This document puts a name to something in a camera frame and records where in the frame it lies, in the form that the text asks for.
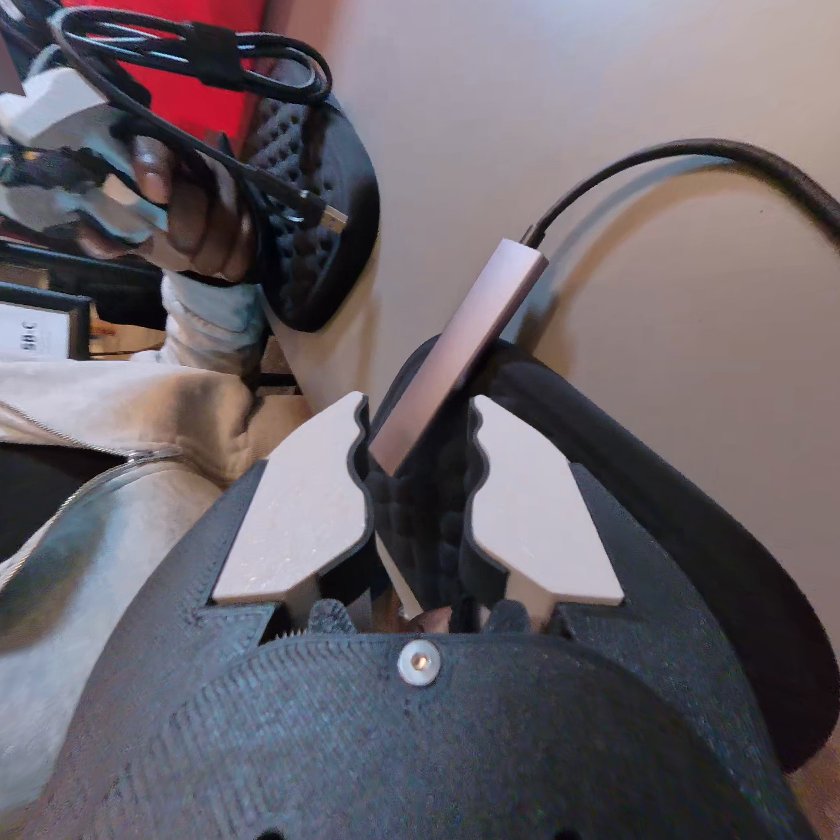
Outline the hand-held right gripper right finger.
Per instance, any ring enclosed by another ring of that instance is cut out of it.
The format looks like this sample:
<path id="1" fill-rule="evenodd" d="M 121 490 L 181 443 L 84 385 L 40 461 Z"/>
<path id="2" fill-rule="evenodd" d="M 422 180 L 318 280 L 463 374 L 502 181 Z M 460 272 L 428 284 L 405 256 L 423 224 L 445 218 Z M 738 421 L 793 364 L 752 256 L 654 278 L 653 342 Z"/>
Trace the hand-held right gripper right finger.
<path id="1" fill-rule="evenodd" d="M 545 436 L 485 395 L 469 407 L 463 582 L 479 604 L 520 603 L 532 628 L 559 603 L 620 606 L 624 591 L 574 477 Z"/>

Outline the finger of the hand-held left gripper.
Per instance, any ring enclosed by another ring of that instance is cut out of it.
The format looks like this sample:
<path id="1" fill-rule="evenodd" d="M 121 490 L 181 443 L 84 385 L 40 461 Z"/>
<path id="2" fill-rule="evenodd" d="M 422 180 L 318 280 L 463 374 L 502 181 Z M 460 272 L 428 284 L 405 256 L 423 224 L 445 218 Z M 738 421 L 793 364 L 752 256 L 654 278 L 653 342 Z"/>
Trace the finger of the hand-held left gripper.
<path id="1" fill-rule="evenodd" d="M 120 151 L 111 127 L 119 112 L 76 70 L 56 67 L 1 97 L 2 133 L 33 149 Z"/>
<path id="2" fill-rule="evenodd" d="M 36 233 L 58 236 L 79 225 L 98 228 L 130 245 L 166 234 L 167 212 L 132 192 L 119 179 L 81 192 L 36 185 L 1 187 L 2 215 Z"/>

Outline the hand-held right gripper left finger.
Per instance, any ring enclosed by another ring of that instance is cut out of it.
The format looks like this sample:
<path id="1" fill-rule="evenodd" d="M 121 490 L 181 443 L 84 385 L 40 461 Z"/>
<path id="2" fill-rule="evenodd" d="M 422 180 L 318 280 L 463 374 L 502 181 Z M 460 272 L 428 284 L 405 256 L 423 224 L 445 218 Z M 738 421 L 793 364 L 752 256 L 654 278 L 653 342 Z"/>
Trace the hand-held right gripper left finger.
<path id="1" fill-rule="evenodd" d="M 319 576 L 370 537 L 352 463 L 368 401 L 351 392 L 299 426 L 268 456 L 213 589 L 216 604 L 308 604 Z"/>

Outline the red plastic bin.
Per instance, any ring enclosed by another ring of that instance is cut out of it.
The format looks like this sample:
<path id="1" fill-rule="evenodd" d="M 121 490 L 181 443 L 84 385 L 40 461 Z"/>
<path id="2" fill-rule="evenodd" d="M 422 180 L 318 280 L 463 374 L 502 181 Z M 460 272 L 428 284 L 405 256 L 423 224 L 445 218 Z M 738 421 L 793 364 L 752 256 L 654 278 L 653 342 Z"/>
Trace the red plastic bin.
<path id="1" fill-rule="evenodd" d="M 259 32 L 267 1 L 65 1 L 65 6 L 125 9 L 178 22 L 204 22 L 237 32 Z M 151 110 L 200 140 L 226 133 L 240 151 L 256 99 L 248 93 L 217 90 L 200 81 L 161 70 L 119 65 L 151 94 Z"/>

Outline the grey usb hub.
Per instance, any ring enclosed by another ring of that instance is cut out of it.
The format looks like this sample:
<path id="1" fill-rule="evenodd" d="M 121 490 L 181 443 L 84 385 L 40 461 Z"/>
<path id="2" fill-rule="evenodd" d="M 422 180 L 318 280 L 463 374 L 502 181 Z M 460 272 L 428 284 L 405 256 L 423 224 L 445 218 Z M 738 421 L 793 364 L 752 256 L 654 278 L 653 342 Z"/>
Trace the grey usb hub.
<path id="1" fill-rule="evenodd" d="M 501 240 L 372 438 L 369 453 L 387 476 L 397 474 L 451 392 L 464 384 L 488 345 L 499 338 L 548 264 L 537 249 Z"/>

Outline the person's left forearm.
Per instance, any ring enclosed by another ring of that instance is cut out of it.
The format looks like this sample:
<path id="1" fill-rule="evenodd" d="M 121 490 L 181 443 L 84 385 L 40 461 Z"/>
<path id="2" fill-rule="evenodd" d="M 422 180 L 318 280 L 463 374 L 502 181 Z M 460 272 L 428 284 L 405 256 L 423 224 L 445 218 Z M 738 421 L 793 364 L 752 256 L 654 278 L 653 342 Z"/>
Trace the person's left forearm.
<path id="1" fill-rule="evenodd" d="M 267 321 L 255 286 L 210 287 L 166 271 L 161 297 L 167 318 L 159 363 L 237 377 L 259 365 Z"/>

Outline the person's left hand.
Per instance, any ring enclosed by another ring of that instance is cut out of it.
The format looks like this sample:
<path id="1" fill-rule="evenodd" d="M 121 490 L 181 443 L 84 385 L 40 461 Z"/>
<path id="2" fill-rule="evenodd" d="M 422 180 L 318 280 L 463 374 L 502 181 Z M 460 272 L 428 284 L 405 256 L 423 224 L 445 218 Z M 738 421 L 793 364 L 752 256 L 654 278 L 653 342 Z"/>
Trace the person's left hand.
<path id="1" fill-rule="evenodd" d="M 166 230 L 132 253 L 164 270 L 224 285 L 244 281 L 256 259 L 256 224 L 233 176 L 205 154 L 140 136 L 132 163 L 141 195 L 166 211 Z"/>

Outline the person's right hand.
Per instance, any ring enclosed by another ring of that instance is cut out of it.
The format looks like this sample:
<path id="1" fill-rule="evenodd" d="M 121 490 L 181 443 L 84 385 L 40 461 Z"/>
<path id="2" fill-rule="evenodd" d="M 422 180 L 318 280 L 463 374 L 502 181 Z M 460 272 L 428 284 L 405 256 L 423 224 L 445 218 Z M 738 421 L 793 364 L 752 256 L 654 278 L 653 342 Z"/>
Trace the person's right hand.
<path id="1" fill-rule="evenodd" d="M 400 619 L 400 633 L 425 635 L 449 634 L 452 616 L 453 609 L 450 606 L 421 612 L 411 619 Z"/>

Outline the black framed tag sign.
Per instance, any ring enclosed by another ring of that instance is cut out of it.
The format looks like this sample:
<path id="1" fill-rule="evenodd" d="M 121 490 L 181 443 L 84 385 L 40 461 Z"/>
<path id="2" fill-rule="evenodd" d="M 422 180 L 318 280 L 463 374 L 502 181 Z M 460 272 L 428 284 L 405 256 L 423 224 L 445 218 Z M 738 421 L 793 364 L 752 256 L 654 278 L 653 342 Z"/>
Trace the black framed tag sign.
<path id="1" fill-rule="evenodd" d="M 1 361 L 89 359 L 92 300 L 1 283 Z"/>

